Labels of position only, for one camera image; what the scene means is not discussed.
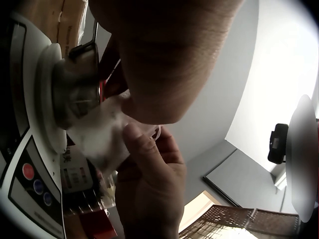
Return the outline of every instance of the blurred object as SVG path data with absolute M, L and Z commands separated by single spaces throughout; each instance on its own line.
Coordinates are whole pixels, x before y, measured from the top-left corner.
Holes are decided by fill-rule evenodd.
M 112 176 L 104 178 L 69 137 L 60 165 L 64 217 L 115 206 L 115 184 Z
M 136 124 L 145 135 L 154 136 L 154 140 L 160 135 L 160 125 L 142 124 L 122 112 L 121 104 L 129 94 L 126 91 L 107 98 L 67 130 L 81 153 L 104 177 L 108 177 L 129 156 L 122 137 L 127 124 Z
M 89 239 L 82 227 L 79 215 L 64 218 L 67 239 Z
M 83 0 L 25 0 L 17 12 L 31 21 L 52 43 L 59 43 L 62 58 L 79 42 L 87 2 Z
M 65 217 L 64 225 L 67 239 L 111 239 L 117 236 L 104 211 Z
M 89 239 L 111 239 L 117 236 L 104 210 L 80 215 L 79 218 Z
M 268 160 L 275 164 L 281 164 L 286 155 L 288 125 L 276 124 L 275 131 L 271 132 Z
M 77 46 L 55 64 L 52 73 L 52 101 L 56 124 L 70 128 L 100 103 L 98 50 L 93 40 Z

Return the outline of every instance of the white ceiling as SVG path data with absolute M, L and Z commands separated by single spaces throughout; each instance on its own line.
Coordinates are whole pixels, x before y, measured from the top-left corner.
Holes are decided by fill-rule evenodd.
M 238 12 L 215 68 L 186 115 L 168 128 L 186 161 L 225 139 L 246 80 L 255 47 L 258 1 L 246 0 Z M 93 17 L 88 10 L 82 43 L 92 38 Z M 98 29 L 100 57 L 110 33 Z
M 259 1 L 254 57 L 226 140 L 268 171 L 275 167 L 267 160 L 271 131 L 289 124 L 300 97 L 314 93 L 318 47 L 317 25 L 300 4 Z M 318 107 L 318 94 L 313 100 Z

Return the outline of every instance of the gray wall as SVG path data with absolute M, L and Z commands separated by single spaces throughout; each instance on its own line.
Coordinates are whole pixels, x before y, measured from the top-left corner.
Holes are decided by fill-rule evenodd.
M 236 148 L 232 144 L 223 140 L 219 144 L 187 162 L 185 204 L 189 203 L 201 192 L 206 190 L 222 205 L 229 206 L 225 200 L 202 181 L 202 176 L 206 175 L 211 169 L 220 164 L 235 149 Z
M 207 178 L 242 207 L 280 211 L 284 190 L 278 190 L 271 174 L 239 149 Z
M 296 214 L 291 203 L 291 192 L 278 190 L 274 185 L 274 175 L 239 149 L 234 152 L 235 149 L 235 146 L 223 140 L 187 162 L 185 204 L 206 190 L 222 205 L 229 206 L 202 181 L 202 176 L 218 166 L 207 177 L 242 207 L 275 212 L 281 209 L 283 213 Z M 278 171 L 281 172 L 285 165 L 279 166 Z

